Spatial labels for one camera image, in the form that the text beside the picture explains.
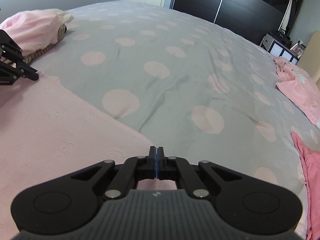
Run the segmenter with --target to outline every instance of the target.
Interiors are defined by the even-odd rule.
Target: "wardrobe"
[[[216,23],[255,44],[280,28],[291,0],[172,0],[172,8]]]

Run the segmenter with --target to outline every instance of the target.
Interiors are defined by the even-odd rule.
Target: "gray fabric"
[[[75,20],[65,39],[34,68],[58,76],[62,86],[108,114],[105,108],[121,104],[121,98],[103,104],[105,94],[129,91],[136,97],[111,114],[163,146],[167,156],[190,163],[207,159],[278,183],[299,195],[306,210],[290,132],[300,133],[312,149],[320,149],[320,133],[274,88],[276,67],[267,52],[227,29],[165,8],[118,1],[69,12]],[[99,53],[90,58],[88,52]],[[162,70],[162,78],[145,68]],[[209,78],[213,74],[217,80]],[[128,109],[131,114],[119,117]]]

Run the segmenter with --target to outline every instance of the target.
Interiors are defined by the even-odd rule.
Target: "folded pink blanket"
[[[39,49],[58,42],[58,30],[63,16],[51,11],[19,12],[0,24],[0,29],[22,48],[22,55],[30,55]]]
[[[278,89],[320,129],[320,91],[310,75],[283,57],[273,58],[281,82]]]
[[[308,193],[307,240],[320,239],[320,151],[309,149],[300,137],[291,132],[294,146],[301,158]]]
[[[10,205],[25,188],[105,159],[123,163],[148,155],[152,145],[41,73],[38,82],[20,79],[0,86],[0,116],[0,240],[18,232]],[[139,186],[152,189],[159,183]]]

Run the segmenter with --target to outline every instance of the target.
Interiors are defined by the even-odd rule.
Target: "bed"
[[[307,192],[291,131],[320,149],[319,130],[279,90],[270,54],[205,20],[115,1],[70,10],[65,39],[32,67],[190,163],[209,160]]]

